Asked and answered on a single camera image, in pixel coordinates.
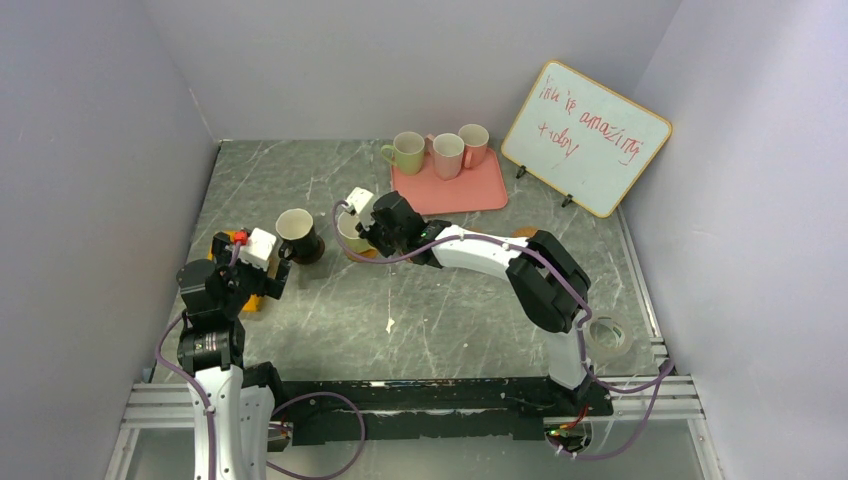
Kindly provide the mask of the light wooden coaster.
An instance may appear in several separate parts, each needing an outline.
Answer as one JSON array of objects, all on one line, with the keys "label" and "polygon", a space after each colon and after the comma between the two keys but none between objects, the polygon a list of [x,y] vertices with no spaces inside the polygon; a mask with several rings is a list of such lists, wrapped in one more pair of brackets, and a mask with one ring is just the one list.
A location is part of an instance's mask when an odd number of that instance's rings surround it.
[{"label": "light wooden coaster", "polygon": [[379,252],[374,248],[369,248],[366,250],[346,250],[345,255],[353,262],[361,263],[368,262],[370,260],[376,259],[379,256]]}]

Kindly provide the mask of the green mug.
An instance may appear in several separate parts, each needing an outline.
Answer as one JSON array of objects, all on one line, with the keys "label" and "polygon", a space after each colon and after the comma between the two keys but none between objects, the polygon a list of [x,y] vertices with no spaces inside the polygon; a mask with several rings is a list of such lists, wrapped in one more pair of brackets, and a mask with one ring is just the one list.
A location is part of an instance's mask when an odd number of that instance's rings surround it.
[{"label": "green mug", "polygon": [[380,155],[384,160],[408,176],[420,172],[424,154],[424,138],[412,131],[397,134],[391,144],[383,145],[380,149]]},{"label": "green mug", "polygon": [[343,243],[353,252],[363,254],[372,249],[366,239],[359,236],[357,226],[360,224],[359,217],[347,212],[342,212],[337,217],[337,231],[341,235]]}]

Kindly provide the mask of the black mug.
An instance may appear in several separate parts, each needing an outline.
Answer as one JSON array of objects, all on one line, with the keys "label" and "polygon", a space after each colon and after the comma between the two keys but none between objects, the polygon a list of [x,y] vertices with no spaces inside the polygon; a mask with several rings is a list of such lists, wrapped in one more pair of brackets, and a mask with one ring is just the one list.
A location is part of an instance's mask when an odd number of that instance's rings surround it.
[{"label": "black mug", "polygon": [[278,255],[281,259],[300,265],[316,263],[325,251],[325,243],[317,234],[315,220],[305,209],[284,211],[275,224],[281,238]]}]

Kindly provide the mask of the pink mug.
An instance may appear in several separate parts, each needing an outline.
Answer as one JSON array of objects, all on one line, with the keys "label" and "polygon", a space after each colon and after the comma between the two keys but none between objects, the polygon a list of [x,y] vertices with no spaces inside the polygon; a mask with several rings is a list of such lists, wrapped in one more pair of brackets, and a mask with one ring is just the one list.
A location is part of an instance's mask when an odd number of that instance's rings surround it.
[{"label": "pink mug", "polygon": [[490,140],[488,130],[479,124],[466,124],[459,129],[458,136],[465,144],[464,167],[476,168],[483,162],[488,150]]},{"label": "pink mug", "polygon": [[428,135],[426,142],[436,176],[441,180],[456,178],[463,167],[464,141],[457,134],[442,133]]}]

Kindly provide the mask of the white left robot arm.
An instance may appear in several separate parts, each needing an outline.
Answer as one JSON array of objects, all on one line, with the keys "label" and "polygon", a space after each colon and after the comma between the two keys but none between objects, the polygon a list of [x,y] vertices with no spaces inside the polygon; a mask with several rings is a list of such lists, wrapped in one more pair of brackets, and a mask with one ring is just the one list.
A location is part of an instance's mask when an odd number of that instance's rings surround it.
[{"label": "white left robot arm", "polygon": [[263,479],[270,420],[286,406],[269,362],[244,364],[244,307],[281,297],[288,266],[275,234],[256,228],[215,234],[203,259],[176,280],[184,303],[177,359],[188,376],[197,479]]}]

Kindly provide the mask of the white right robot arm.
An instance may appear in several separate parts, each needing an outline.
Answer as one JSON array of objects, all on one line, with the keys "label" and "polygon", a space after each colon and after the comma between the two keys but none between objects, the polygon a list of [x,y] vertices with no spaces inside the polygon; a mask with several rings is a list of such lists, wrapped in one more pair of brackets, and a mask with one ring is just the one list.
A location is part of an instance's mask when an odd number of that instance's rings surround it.
[{"label": "white right robot arm", "polygon": [[545,331],[553,408],[572,415],[588,401],[587,354],[580,328],[587,319],[591,281],[551,233],[501,237],[444,220],[426,220],[397,191],[382,196],[356,187],[332,209],[355,218],[355,234],[377,250],[376,264],[409,261],[462,269],[507,282],[526,317]]}]

